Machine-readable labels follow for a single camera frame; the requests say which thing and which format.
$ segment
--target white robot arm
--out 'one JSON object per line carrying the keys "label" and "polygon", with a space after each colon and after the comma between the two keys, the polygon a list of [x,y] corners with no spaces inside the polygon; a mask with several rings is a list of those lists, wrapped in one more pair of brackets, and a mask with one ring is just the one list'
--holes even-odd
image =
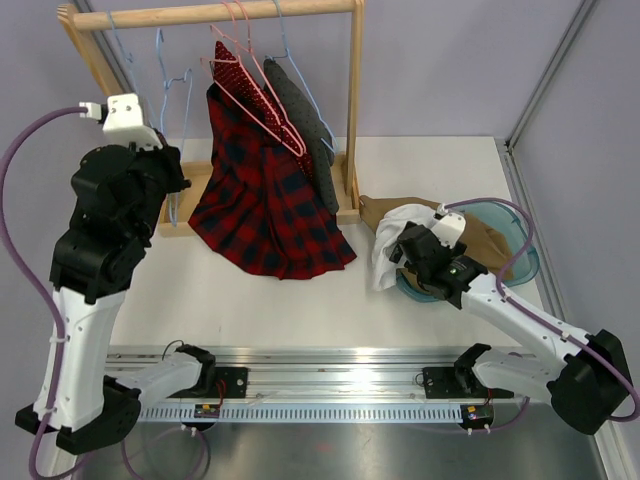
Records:
{"label": "white robot arm", "polygon": [[430,229],[408,223],[392,257],[406,260],[428,293],[483,318],[535,356],[521,358],[476,344],[454,365],[459,386],[471,396],[483,386],[548,403],[569,425],[594,434],[629,391],[580,345],[603,357],[630,384],[620,341],[605,330],[591,335],[569,325],[498,284],[485,266],[463,255],[466,246],[458,240],[464,216],[440,206],[435,220]]}
{"label": "white robot arm", "polygon": [[[49,362],[36,402],[16,415],[16,424],[35,433],[47,413],[57,445],[79,455],[124,439],[140,411],[180,392],[216,396],[215,357],[183,345],[162,362],[118,379],[105,376],[113,325],[168,193],[190,183],[180,152],[144,124],[135,94],[109,97],[108,104],[80,104],[81,116],[103,123],[109,141],[84,156],[71,179],[77,195],[69,230],[54,250],[50,279],[65,323],[66,338],[54,329]],[[64,343],[60,368],[55,353]],[[53,377],[56,400],[47,408]]]}

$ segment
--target wooden base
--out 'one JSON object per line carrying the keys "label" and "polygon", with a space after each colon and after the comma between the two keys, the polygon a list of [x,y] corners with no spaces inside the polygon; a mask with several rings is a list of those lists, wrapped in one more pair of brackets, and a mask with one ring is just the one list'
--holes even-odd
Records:
{"label": "wooden base", "polygon": [[[338,225],[350,225],[360,222],[360,194],[358,191],[358,179],[353,176],[353,186],[351,195],[347,195],[345,188],[345,179],[347,178],[347,162],[344,154],[336,155],[336,160],[331,167],[331,175],[333,177],[333,185],[336,189],[336,196],[340,210],[336,215]],[[167,210],[167,201],[162,204],[160,210],[160,220],[158,222],[158,231],[163,237],[186,237],[195,235],[193,229],[187,223],[191,214],[200,202],[202,193],[209,183],[213,167],[210,162],[187,162],[182,164],[184,176],[191,180],[191,188],[180,194],[178,202],[178,224],[174,227],[169,220],[169,212]]]}

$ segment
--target white cloth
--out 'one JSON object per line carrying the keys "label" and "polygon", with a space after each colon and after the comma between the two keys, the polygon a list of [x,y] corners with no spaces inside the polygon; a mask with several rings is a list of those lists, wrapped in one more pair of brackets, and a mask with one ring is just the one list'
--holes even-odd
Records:
{"label": "white cloth", "polygon": [[436,211],[425,205],[411,203],[389,210],[378,224],[376,241],[371,252],[373,263],[373,289],[384,290],[396,284],[397,263],[389,260],[396,247],[396,241],[407,226],[407,222],[433,227]]}

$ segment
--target clothes rack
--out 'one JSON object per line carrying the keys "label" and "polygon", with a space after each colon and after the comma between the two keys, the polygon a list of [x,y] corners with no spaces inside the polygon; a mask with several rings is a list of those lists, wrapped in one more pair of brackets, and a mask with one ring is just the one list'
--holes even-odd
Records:
{"label": "clothes rack", "polygon": [[[280,2],[284,16],[351,13],[346,151],[336,155],[335,163],[331,168],[340,205],[337,213],[339,225],[360,221],[355,147],[360,96],[364,5],[365,0],[282,0]],[[278,9],[271,0],[243,2],[243,6],[252,20],[278,17]],[[111,16],[115,27],[119,29],[223,22],[231,20],[232,12],[237,17],[242,16],[238,5],[232,4],[230,7],[231,11],[222,4],[121,10],[111,12]],[[94,31],[112,28],[107,13],[80,13],[75,6],[66,4],[58,7],[58,20],[87,64],[102,92],[107,96],[126,93],[91,34]],[[178,207],[176,227],[172,226],[169,221],[167,202],[165,201],[158,224],[158,231],[162,235],[194,234],[187,221],[207,184],[206,180],[211,175],[211,168],[208,161],[183,163],[184,174],[192,180],[193,185],[182,195]]]}

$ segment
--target wire hanger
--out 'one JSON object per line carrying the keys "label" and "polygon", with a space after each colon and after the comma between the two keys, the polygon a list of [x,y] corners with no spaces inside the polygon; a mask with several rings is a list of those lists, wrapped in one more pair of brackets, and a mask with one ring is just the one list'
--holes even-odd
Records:
{"label": "wire hanger", "polygon": [[[164,43],[164,34],[162,29],[158,28],[156,32],[156,55],[158,57],[158,63],[160,64],[160,70],[162,70],[162,88],[164,90],[164,99],[162,101],[162,109],[160,110],[160,132],[166,135],[164,128],[164,117],[167,111],[167,105],[169,103],[169,90],[175,82],[187,83],[189,82],[189,91],[187,93],[187,106],[184,112],[184,120],[182,124],[182,139],[180,141],[180,152],[184,153],[184,142],[187,138],[187,123],[189,121],[189,107],[191,105],[191,92],[193,90],[193,70],[187,68],[181,77],[168,78],[167,69],[164,66],[164,60],[162,58],[162,44]],[[169,194],[169,220],[171,225],[176,227],[178,225],[178,198],[179,193]]]}
{"label": "wire hanger", "polygon": [[274,60],[276,58],[286,58],[289,59],[289,61],[291,62],[291,65],[293,66],[293,69],[296,71],[296,73],[298,74],[298,77],[300,78],[300,80],[302,81],[302,85],[304,85],[304,89],[307,91],[307,95],[309,95],[309,99],[311,99],[311,103],[313,104],[313,108],[315,108],[316,113],[318,114],[318,118],[320,119],[320,122],[325,126],[325,128],[327,129],[327,132],[329,132],[329,135],[331,136],[331,143],[332,145],[329,145],[329,143],[323,138],[322,139],[322,143],[324,143],[327,148],[329,150],[331,150],[332,153],[336,153],[335,148],[338,145],[338,142],[336,141],[336,137],[333,134],[333,132],[331,131],[331,128],[329,128],[329,125],[327,125],[327,122],[324,121],[324,118],[322,118],[322,114],[320,113],[320,108],[318,107],[318,104],[316,103],[316,99],[313,98],[313,94],[311,93],[311,90],[309,89],[309,86],[307,85],[307,82],[305,81],[304,77],[302,76],[302,73],[300,73],[300,69],[298,69],[298,66],[296,65],[296,62],[293,61],[293,56],[291,55],[291,50],[289,50],[289,42],[287,40],[287,33],[284,29],[284,16],[282,15],[282,10],[280,9],[280,0],[273,0],[273,3],[276,4],[276,9],[278,10],[278,17],[280,19],[280,33],[282,35],[282,44],[284,45],[284,55],[280,55],[277,57],[272,57],[270,55],[267,55],[266,58],[268,58],[269,60]]}
{"label": "wire hanger", "polygon": [[116,28],[116,24],[113,21],[113,17],[111,16],[110,10],[107,10],[107,17],[109,18],[109,23],[111,24],[111,31],[113,32],[113,36],[115,37],[116,43],[118,44],[120,55],[124,59],[125,65],[127,66],[127,70],[129,71],[129,77],[131,78],[131,82],[133,83],[133,91],[136,93],[136,95],[138,95],[138,97],[140,97],[143,100],[143,102],[147,104],[147,107],[151,112],[151,117],[152,117],[149,119],[149,124],[151,125],[152,128],[155,128],[154,125],[158,124],[157,122],[158,117],[156,115],[155,110],[153,109],[153,105],[151,105],[151,102],[148,99],[146,99],[144,95],[142,95],[141,89],[138,86],[138,83],[136,81],[136,75],[134,71],[135,59],[133,58],[133,54],[131,52],[127,53],[127,51],[125,50],[122,40],[120,39],[120,35],[118,34],[118,29]]}
{"label": "wire hanger", "polygon": [[[234,33],[236,35],[236,37],[238,36],[238,25],[237,25],[237,20],[235,18],[235,15],[233,13],[233,10],[231,10],[231,7],[229,6],[229,4],[227,2],[225,2],[224,0],[221,0],[222,4],[227,8],[227,10],[229,11],[230,15],[231,15],[231,19],[233,22],[233,28],[234,28]],[[284,130],[285,132],[287,132],[289,134],[289,136],[291,137],[291,139],[293,140],[293,142],[296,144],[296,147],[298,147],[298,149],[294,149],[292,147],[290,147],[286,142],[282,142],[282,137],[280,135],[277,135],[276,133],[274,133],[272,130],[270,130],[264,123],[262,123],[260,120],[258,120],[249,110],[247,110],[244,105],[242,105],[242,103],[240,101],[238,101],[231,93],[229,93],[229,91],[227,91],[224,86],[222,86],[220,84],[220,82],[217,82],[215,80],[215,78],[213,78],[213,81],[215,83],[218,84],[218,86],[221,88],[221,90],[226,93],[242,110],[244,110],[245,113],[247,113],[256,123],[258,123],[267,133],[269,133],[272,137],[274,137],[275,139],[277,139],[278,141],[280,141],[288,150],[290,150],[294,155],[296,155],[296,157],[301,157],[302,155],[304,155],[306,153],[306,146],[304,144],[304,141],[302,141],[302,137],[300,136],[300,134],[298,133],[297,129],[291,125],[291,122],[289,122],[288,116],[286,111],[284,110],[284,107],[282,106],[282,103],[280,102],[280,99],[278,98],[278,96],[275,94],[275,91],[273,90],[273,87],[271,86],[271,84],[269,83],[269,81],[267,80],[266,76],[264,75],[264,72],[262,71],[262,68],[260,67],[260,63],[258,62],[258,60],[255,57],[255,54],[253,52],[253,47],[251,44],[251,26],[250,26],[250,20],[249,20],[249,15],[247,14],[244,6],[238,1],[238,0],[234,0],[234,2],[236,4],[238,4],[238,6],[240,7],[240,9],[242,10],[245,20],[247,21],[247,38],[248,38],[248,46],[245,47],[244,45],[242,45],[236,38],[233,38],[225,33],[223,33],[218,27],[216,27],[215,25],[211,25],[210,29],[211,32],[214,34],[217,34],[219,38],[226,38],[229,39],[233,42],[234,46],[235,46],[235,50],[236,50],[236,59],[235,60],[221,60],[221,59],[215,59],[215,58],[207,58],[207,57],[202,57],[200,59],[200,63],[204,68],[204,64],[203,61],[207,61],[209,63],[210,66],[210,70],[212,70],[212,65],[213,63],[237,63],[243,74],[247,77],[247,79],[250,81],[252,87],[256,90],[256,92],[258,93],[258,95],[261,97],[262,101],[267,105],[267,107],[269,108],[269,110],[271,111],[272,115],[275,118],[276,123],[278,124],[278,126]],[[263,77],[263,79],[265,80],[265,85],[267,85],[267,87],[269,88],[269,90],[271,91],[276,103],[278,104],[278,106],[280,107],[280,110],[282,112],[283,117],[285,118],[285,121],[287,122],[286,125],[281,125],[280,123],[280,118],[278,116],[278,114],[276,113],[275,109],[271,106],[270,102],[267,100],[264,92],[262,91],[262,89],[256,84],[255,80],[253,79],[253,77],[251,76],[251,74],[249,74],[249,72],[247,71],[246,67],[244,66],[243,62],[242,62],[242,55],[241,55],[241,51],[245,51],[247,53],[249,53],[254,61],[254,63],[256,64],[258,71],[260,72],[260,75]],[[207,72],[207,74],[211,74],[211,76],[213,77],[213,74],[211,71],[208,71],[205,68],[205,71]]]}

